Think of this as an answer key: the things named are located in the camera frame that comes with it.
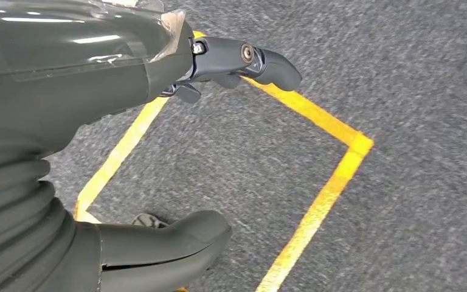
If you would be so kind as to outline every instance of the yellow tape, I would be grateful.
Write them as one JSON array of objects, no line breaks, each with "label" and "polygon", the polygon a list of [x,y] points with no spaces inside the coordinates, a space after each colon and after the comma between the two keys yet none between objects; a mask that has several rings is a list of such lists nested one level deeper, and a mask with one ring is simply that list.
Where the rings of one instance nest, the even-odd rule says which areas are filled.
[{"label": "yellow tape", "polygon": [[[366,144],[366,146],[354,146],[360,149],[369,147],[365,148],[366,151],[369,151],[372,145],[373,143]],[[278,291],[290,270],[302,255],[303,250],[305,250],[321,223],[323,223],[330,209],[334,206],[339,195],[361,165],[363,159],[364,155],[354,151],[352,148],[348,149],[332,177],[319,192],[305,216],[303,216],[291,240],[283,248],[266,273],[256,292]]]},{"label": "yellow tape", "polygon": [[245,78],[245,80],[253,86],[264,90],[284,105],[306,117],[315,125],[327,131],[329,134],[347,145],[351,145],[355,137],[358,135],[356,130],[341,122],[298,92],[283,91],[273,84],[262,85],[249,78]]},{"label": "yellow tape", "polygon": [[74,218],[76,220],[82,218],[83,212],[88,209],[97,195],[101,190],[103,190],[106,183],[112,178],[117,169],[119,169],[122,162],[139,143],[140,139],[144,133],[146,133],[154,118],[158,113],[160,113],[167,100],[167,98],[158,97],[144,106],[139,116],[124,134],[123,138],[121,138],[119,143],[112,150],[105,163],[101,168],[99,168],[80,192],[74,212]]}]

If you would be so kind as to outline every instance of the gray carpet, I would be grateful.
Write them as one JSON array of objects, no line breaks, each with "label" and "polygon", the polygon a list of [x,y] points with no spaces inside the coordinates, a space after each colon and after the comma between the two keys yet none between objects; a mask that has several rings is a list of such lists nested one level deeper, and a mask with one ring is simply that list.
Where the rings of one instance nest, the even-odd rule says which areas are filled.
[{"label": "gray carpet", "polygon": [[[300,92],[375,140],[282,291],[467,291],[467,1],[169,1],[195,29],[277,50]],[[90,211],[221,211],[235,235],[192,292],[253,291],[346,151],[249,85],[171,99]],[[139,109],[54,156],[68,207]]]}]

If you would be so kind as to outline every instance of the glossy gray plastic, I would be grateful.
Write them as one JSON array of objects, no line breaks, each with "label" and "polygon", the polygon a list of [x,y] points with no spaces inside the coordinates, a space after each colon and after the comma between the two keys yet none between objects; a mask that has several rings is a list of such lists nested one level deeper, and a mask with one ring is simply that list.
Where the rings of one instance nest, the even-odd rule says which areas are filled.
[{"label": "glossy gray plastic", "polygon": [[0,0],[0,74],[56,77],[149,63],[175,52],[184,13],[100,1]]},{"label": "glossy gray plastic", "polygon": [[[0,9],[13,7],[14,2],[0,1]],[[25,2],[46,5],[45,1],[17,1]],[[63,11],[72,11],[77,4],[83,10],[88,7],[86,1],[48,3],[59,3],[57,9]],[[55,32],[70,40],[82,36],[73,31],[72,37],[67,23],[51,24],[52,38]],[[44,25],[28,24],[24,40],[35,38],[35,32],[42,32],[38,37],[49,37]],[[144,33],[153,37],[153,47],[167,45],[155,23],[146,26],[145,19],[140,19],[138,27],[152,27]],[[0,26],[0,34],[9,35],[9,28]],[[138,226],[76,222],[55,197],[54,186],[40,181],[50,171],[43,158],[64,149],[81,125],[147,103],[185,75],[193,62],[189,38],[192,30],[184,23],[175,53],[160,60],[40,74],[39,78],[31,78],[35,76],[31,73],[78,64],[77,60],[85,58],[77,56],[92,55],[88,54],[91,50],[82,46],[81,52],[67,54],[70,58],[65,63],[60,61],[65,60],[60,51],[53,63],[43,65],[41,60],[52,52],[27,54],[27,43],[23,43],[17,56],[31,58],[36,69],[22,71],[28,62],[18,58],[16,63],[3,62],[1,52],[13,55],[14,51],[12,47],[0,49],[0,291],[167,292],[200,275],[224,248],[231,231],[215,212],[192,215],[161,233]],[[123,45],[117,43],[117,49]],[[100,44],[96,49],[101,54],[106,47]],[[17,78],[19,73],[30,75]]]}]

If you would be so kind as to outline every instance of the screw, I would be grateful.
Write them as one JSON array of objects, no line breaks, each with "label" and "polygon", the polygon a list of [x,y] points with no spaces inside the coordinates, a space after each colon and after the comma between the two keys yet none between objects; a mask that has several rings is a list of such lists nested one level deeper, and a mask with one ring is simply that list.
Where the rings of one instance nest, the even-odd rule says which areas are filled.
[{"label": "screw", "polygon": [[205,52],[205,45],[197,42],[192,44],[192,53],[195,55],[201,55]]},{"label": "screw", "polygon": [[241,46],[241,58],[246,63],[251,63],[254,57],[253,47],[249,44],[244,44]]}]

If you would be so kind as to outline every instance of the dark gray casing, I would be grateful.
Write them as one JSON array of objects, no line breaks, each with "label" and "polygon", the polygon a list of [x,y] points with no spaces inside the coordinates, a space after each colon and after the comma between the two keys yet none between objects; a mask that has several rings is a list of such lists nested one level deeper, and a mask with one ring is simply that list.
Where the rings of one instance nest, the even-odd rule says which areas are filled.
[{"label": "dark gray casing", "polygon": [[[52,34],[67,32],[60,24]],[[164,229],[81,223],[53,185],[39,181],[50,170],[43,158],[64,149],[81,125],[150,102],[183,76],[192,65],[191,37],[185,23],[178,51],[154,63],[26,79],[0,71],[0,291],[168,292],[221,252],[231,230],[216,212]]]}]

